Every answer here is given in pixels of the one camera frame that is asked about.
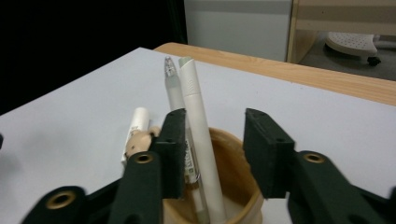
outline brass screw hole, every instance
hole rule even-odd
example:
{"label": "brass screw hole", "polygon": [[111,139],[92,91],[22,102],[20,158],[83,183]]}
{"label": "brass screw hole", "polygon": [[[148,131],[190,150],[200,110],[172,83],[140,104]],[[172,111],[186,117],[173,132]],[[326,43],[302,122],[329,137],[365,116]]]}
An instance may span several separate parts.
{"label": "brass screw hole", "polygon": [[304,158],[307,161],[314,162],[314,163],[323,163],[324,162],[324,158],[319,156],[319,154],[315,154],[315,153],[305,154]]}
{"label": "brass screw hole", "polygon": [[72,190],[61,191],[52,197],[46,203],[48,209],[59,209],[66,207],[76,199],[76,194]]}
{"label": "brass screw hole", "polygon": [[147,154],[140,155],[140,156],[134,158],[134,161],[137,163],[148,163],[148,162],[151,162],[152,160],[153,160],[152,156],[147,155]]}

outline white table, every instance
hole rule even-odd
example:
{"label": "white table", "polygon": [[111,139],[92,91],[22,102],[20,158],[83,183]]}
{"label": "white table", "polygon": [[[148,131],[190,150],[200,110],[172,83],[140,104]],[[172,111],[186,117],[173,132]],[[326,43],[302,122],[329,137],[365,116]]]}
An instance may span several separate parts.
{"label": "white table", "polygon": [[[121,177],[134,109],[161,125],[169,112],[164,53],[136,49],[0,117],[0,218],[19,223],[52,189],[92,193]],[[396,106],[197,62],[209,126],[242,138],[245,109],[268,113],[296,150],[330,157],[354,185],[383,197],[396,186]],[[288,223],[285,200],[264,202],[265,223]]]}

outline white marker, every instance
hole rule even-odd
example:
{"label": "white marker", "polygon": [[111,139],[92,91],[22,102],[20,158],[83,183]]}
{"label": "white marker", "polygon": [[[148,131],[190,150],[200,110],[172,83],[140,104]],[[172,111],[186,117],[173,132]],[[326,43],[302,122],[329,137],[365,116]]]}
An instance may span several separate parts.
{"label": "white marker", "polygon": [[210,223],[225,223],[227,216],[201,88],[195,68],[195,60],[191,57],[184,57],[180,58],[178,63],[180,66],[180,84],[187,110],[187,118],[191,126],[192,142],[200,164]]}
{"label": "white marker", "polygon": [[[171,110],[173,111],[185,108],[177,70],[169,56],[165,58],[165,87]],[[193,200],[194,212],[197,216],[198,223],[209,223],[205,192],[194,152],[191,129],[188,120],[186,120],[186,158],[184,170],[184,176],[187,184],[186,187],[191,199]]]}

